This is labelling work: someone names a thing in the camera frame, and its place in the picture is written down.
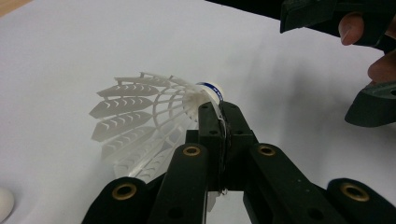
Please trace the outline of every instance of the round white object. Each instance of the round white object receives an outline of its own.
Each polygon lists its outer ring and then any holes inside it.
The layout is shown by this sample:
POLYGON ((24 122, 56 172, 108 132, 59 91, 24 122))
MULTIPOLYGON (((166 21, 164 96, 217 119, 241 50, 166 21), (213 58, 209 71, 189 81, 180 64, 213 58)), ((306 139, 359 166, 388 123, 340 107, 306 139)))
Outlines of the round white object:
POLYGON ((9 189, 0 187, 0 222, 11 213, 14 207, 14 196, 9 189))

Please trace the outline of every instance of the hole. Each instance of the hole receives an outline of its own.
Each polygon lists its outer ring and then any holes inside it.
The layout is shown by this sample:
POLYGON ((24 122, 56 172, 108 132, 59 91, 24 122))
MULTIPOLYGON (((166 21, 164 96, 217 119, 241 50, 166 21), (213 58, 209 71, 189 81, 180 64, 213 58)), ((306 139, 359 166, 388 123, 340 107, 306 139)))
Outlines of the hole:
POLYGON ((308 209, 308 215, 314 220, 322 220, 324 218, 323 213, 320 212, 317 208, 308 209))
POLYGON ((115 200, 123 201, 136 194, 136 185, 132 183, 119 184, 113 189, 112 196, 115 200))
POLYGON ((369 194, 364 189, 350 183, 341 185, 341 191, 347 197, 358 202, 367 202, 370 199, 369 194))
POLYGON ((270 147, 261 146, 261 147, 259 147, 259 152, 264 156, 274 156, 275 155, 275 151, 273 149, 271 149, 270 147))
POLYGON ((173 207, 169 209, 168 216, 172 219, 179 219, 183 217, 183 209, 181 209, 180 207, 173 207))
POLYGON ((201 153, 198 147, 186 147, 183 149, 183 153, 186 156, 196 156, 201 153))

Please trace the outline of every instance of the gold rivet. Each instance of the gold rivet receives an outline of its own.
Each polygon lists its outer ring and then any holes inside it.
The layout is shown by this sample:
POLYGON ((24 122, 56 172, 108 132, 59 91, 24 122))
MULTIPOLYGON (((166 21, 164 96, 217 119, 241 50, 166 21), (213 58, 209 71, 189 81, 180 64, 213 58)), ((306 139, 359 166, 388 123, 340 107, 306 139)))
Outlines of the gold rivet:
POLYGON ((183 154, 186 156, 196 156, 201 153, 198 147, 186 147, 183 149, 183 154))
POLYGON ((344 183, 340 187, 341 191, 348 197, 358 202, 367 202, 370 200, 369 194, 362 188, 350 184, 344 183))
POLYGON ((113 189, 112 196, 115 200, 123 201, 132 198, 136 194, 135 184, 123 183, 113 189))
POLYGON ((259 146, 259 153, 264 156, 274 156, 276 154, 272 148, 266 146, 259 146))

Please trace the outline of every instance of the shuttlecock cork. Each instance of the shuttlecock cork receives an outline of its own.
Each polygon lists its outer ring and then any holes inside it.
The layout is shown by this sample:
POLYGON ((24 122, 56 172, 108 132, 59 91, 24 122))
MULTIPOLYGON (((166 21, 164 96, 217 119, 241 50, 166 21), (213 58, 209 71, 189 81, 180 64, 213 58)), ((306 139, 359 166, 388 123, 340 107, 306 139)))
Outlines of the shuttlecock cork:
POLYGON ((116 77, 118 85, 90 113, 100 119, 92 139, 104 142, 102 159, 114 165, 116 177, 137 177, 146 183, 164 173, 187 130, 196 129, 198 107, 219 104, 221 88, 190 84, 179 77, 141 73, 116 77))

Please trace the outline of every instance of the fingernail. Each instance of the fingernail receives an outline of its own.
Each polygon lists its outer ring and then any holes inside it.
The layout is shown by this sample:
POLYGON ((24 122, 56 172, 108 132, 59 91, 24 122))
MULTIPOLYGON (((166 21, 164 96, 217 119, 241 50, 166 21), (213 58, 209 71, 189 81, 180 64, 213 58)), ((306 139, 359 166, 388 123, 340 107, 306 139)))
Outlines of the fingernail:
POLYGON ((348 44, 344 40, 346 39, 347 35, 349 34, 350 30, 352 30, 352 26, 350 24, 347 24, 339 30, 340 36, 341 36, 341 43, 344 45, 348 44))

